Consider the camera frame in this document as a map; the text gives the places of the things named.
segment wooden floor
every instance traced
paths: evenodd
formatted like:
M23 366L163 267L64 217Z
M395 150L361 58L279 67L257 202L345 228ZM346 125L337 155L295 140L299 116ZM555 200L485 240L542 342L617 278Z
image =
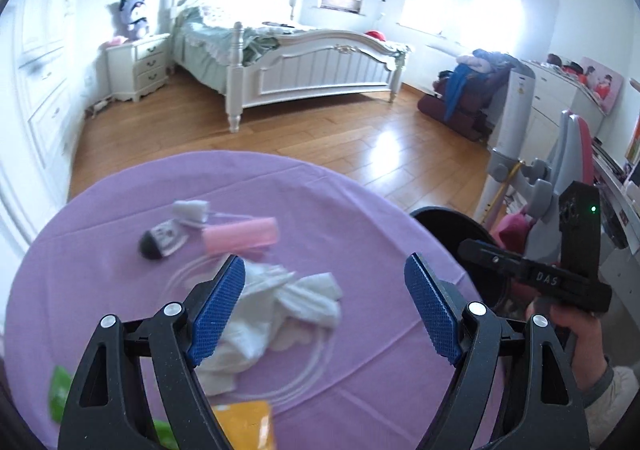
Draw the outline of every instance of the wooden floor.
M321 97L249 108L228 132L223 97L178 71L139 103L116 102L82 132L70 197L124 168L183 152L226 149L326 166L403 210L446 205L473 212L488 152L416 108L419 95Z

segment blue clothing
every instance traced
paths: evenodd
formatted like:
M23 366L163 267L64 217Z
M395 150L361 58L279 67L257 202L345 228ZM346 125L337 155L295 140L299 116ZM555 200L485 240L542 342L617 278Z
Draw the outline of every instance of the blue clothing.
M444 103L447 110L444 113L445 123L451 119L451 116L456 111L462 91L465 89L466 77L474 72L474 70L465 64L458 64L456 70L453 71L447 80L447 88L444 94Z

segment blue gripper pad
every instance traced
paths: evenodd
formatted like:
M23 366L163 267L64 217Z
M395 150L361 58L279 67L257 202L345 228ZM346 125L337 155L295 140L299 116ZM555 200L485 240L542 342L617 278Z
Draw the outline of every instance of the blue gripper pad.
M404 284L414 299L436 352L455 366L463 354L459 341L460 324L447 303L444 290L430 273L427 263L414 253L404 264Z
M226 268L200 314L193 321L191 347L187 352L187 358L193 367L199 366L216 350L242 288L244 288L244 261L237 257Z

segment round table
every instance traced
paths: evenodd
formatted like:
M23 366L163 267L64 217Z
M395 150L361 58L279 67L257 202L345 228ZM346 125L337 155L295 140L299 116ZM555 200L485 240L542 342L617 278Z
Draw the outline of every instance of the round table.
M268 351L225 402L270 400L280 450L414 450L453 368L431 345L404 286L404 261L421 252L438 277L478 299L468 276L412 218L351 179L285 157L226 151L107 177L74 198L33 243L9 298L5 364L17 408L36 436L56 447L58 427L47 407L52 370L76 370L100 318L151 316L174 299L168 280L206 265L196 233L167 259L138 254L141 234L170 218L177 199L276 217L281 238L266 261L301 276L330 271L344 293L335 331ZM152 413L161 416L154 385L146 380ZM501 388L495 380L477 443L488 441Z

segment wall picture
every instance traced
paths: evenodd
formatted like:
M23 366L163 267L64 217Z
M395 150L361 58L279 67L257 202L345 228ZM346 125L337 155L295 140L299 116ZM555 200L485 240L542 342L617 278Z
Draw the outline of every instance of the wall picture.
M587 88L598 101L601 101L600 107L604 113L609 114L618 99L625 78L590 58L583 58L580 66L587 77Z

